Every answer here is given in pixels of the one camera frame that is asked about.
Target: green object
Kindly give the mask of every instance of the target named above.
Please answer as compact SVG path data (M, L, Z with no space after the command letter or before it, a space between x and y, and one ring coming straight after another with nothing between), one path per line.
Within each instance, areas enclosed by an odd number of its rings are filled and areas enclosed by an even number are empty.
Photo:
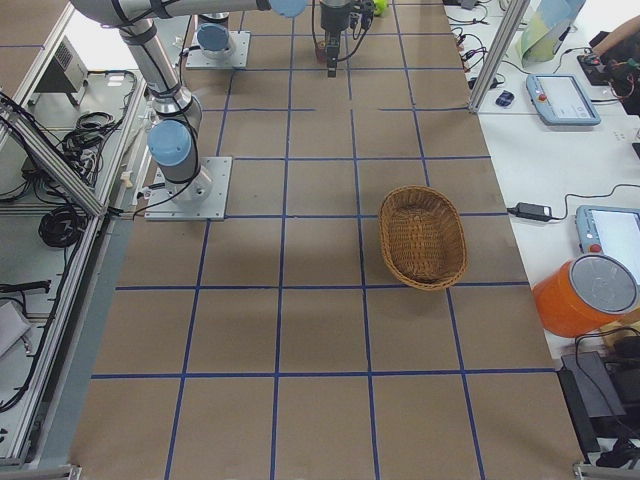
M376 17L379 17L380 15L382 15L382 12L384 12L387 9L388 2L387 0L373 0L373 3L376 6L376 9L373 11L373 14Z

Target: gray lid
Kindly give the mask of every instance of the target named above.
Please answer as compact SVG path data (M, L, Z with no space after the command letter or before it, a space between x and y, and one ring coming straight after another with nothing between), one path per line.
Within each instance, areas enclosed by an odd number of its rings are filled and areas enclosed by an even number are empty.
M571 284L587 305L605 313L626 313L636 303L636 281L620 262L606 255L583 255L571 266Z

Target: wicker basket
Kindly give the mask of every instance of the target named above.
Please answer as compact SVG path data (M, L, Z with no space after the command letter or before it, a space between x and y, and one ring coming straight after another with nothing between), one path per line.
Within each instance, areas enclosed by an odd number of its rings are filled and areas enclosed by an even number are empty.
M437 190L407 186L392 191L382 202L379 222L382 257L402 283L441 290L467 269L460 216Z

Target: blue small object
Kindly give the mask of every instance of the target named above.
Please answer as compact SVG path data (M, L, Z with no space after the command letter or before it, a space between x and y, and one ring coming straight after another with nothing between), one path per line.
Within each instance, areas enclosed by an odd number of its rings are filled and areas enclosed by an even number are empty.
M500 105L501 107L508 107L513 102L513 99L516 98L515 95L508 90L503 90L498 98L496 98L496 105Z
M198 28L196 39L203 50L219 52L229 45L229 30L217 23L204 23Z
M175 120L164 120L151 129L147 145L153 158L163 167L181 164L191 151L191 134Z
M271 0L270 3L273 10L287 18L297 17L307 6L307 0Z

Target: device screen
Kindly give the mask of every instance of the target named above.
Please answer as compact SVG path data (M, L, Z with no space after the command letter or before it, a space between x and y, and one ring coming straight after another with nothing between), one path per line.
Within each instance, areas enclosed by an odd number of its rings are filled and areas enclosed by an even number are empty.
M640 217L636 213L592 210L602 253L629 269L640 284Z
M557 118L591 118L578 86L571 77L538 77Z

